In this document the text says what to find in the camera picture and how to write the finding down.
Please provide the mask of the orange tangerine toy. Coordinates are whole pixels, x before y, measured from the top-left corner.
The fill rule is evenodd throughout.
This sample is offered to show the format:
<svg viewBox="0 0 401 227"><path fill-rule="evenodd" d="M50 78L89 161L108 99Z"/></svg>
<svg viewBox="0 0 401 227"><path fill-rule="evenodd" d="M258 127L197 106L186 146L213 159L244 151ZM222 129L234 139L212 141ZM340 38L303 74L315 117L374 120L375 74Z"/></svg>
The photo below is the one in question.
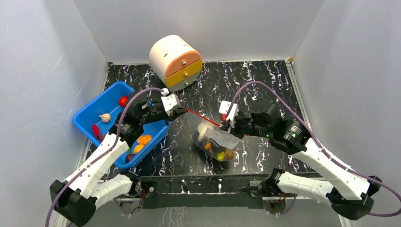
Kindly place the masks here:
<svg viewBox="0 0 401 227"><path fill-rule="evenodd" d="M225 150L225 159L226 159L226 160L232 160L232 159L234 158L234 154L235 154L235 151L234 151L234 150L232 150L232 149L226 149L226 150Z"/></svg>

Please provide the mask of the yellow banana toy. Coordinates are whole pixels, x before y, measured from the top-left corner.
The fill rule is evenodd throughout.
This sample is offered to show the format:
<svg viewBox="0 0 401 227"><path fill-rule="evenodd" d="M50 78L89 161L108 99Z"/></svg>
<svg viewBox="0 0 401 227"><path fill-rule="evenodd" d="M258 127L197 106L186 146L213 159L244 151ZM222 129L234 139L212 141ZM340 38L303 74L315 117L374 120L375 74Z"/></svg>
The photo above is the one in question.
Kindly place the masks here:
<svg viewBox="0 0 401 227"><path fill-rule="evenodd" d="M227 153L225 151L217 153L217 160L219 162L225 161L227 159Z"/></svg>

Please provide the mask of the white garlic toy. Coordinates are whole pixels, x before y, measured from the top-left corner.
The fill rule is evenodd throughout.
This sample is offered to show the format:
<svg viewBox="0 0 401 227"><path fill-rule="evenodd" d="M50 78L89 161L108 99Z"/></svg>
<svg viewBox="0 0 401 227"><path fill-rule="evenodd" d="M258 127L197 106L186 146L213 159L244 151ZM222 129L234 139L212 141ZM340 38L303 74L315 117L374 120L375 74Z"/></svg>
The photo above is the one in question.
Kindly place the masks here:
<svg viewBox="0 0 401 227"><path fill-rule="evenodd" d="M214 125L211 124L211 123L208 122L208 121L201 122L201 123L198 125L197 130L198 130L198 133L199 133L199 135L198 135L198 142L199 142L199 143L201 143L201 142L206 138L206 131L207 131L207 129L211 129L211 130L214 129Z"/></svg>

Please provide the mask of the clear zip top bag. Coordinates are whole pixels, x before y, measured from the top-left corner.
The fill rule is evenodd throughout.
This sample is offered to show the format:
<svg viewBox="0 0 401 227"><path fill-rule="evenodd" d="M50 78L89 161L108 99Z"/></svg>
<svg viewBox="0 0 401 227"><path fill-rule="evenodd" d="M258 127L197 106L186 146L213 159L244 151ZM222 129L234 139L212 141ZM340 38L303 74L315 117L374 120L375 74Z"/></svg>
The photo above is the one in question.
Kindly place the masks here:
<svg viewBox="0 0 401 227"><path fill-rule="evenodd" d="M198 125L201 122L208 121L214 125L214 129L207 129L206 131L206 138L203 140L200 146L196 146L198 149L202 150L205 154L211 156L215 160L217 160L217 153L223 152L226 149L232 149L235 151L240 139L235 137L232 134L227 133L226 131L222 131L219 128L219 124L215 123L212 120L209 120L200 114L189 110L185 114L185 118L189 124L189 132L191 136L194 131L197 131ZM206 150L204 146L211 142L212 143L212 150Z"/></svg>

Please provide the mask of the dark purple plum toy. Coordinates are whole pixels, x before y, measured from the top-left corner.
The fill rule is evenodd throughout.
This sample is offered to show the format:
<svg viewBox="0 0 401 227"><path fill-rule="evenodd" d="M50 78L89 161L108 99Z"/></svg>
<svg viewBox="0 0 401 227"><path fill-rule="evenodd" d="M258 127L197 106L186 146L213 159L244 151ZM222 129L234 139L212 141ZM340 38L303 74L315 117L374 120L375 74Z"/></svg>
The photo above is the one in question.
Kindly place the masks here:
<svg viewBox="0 0 401 227"><path fill-rule="evenodd" d="M201 136L199 131L194 131L192 134L192 139L196 146L200 146L204 140L204 136Z"/></svg>

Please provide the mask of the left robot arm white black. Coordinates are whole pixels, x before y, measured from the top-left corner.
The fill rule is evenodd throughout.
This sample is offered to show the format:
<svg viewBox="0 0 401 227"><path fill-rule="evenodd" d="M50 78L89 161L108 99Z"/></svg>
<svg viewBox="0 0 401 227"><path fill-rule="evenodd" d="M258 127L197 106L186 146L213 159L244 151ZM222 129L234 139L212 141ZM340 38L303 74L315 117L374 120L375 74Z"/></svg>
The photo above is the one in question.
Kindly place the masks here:
<svg viewBox="0 0 401 227"><path fill-rule="evenodd" d="M120 112L117 123L109 130L104 140L74 173L63 182L51 184L52 203L47 213L45 226L49 226L53 211L72 224L81 227L95 211L119 195L139 195L140 182L121 175L99 184L106 170L143 134L144 125L171 121L186 113L176 94L168 89L146 88L134 93Z"/></svg>

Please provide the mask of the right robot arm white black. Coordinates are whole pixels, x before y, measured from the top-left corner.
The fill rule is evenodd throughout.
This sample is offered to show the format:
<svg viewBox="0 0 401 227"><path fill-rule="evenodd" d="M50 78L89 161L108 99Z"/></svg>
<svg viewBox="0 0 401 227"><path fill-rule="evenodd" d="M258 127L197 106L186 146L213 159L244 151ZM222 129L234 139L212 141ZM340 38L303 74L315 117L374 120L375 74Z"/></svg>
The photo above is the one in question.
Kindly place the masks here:
<svg viewBox="0 0 401 227"><path fill-rule="evenodd" d="M236 104L223 101L219 113L222 130L240 139L267 138L275 149L306 163L322 177L314 180L275 168L266 180L250 182L245 189L248 194L254 197L296 194L328 204L350 220L358 220L371 211L372 195L378 192L379 185L337 166L319 149L302 124L282 119L277 105L253 104L249 115L245 115Z"/></svg>

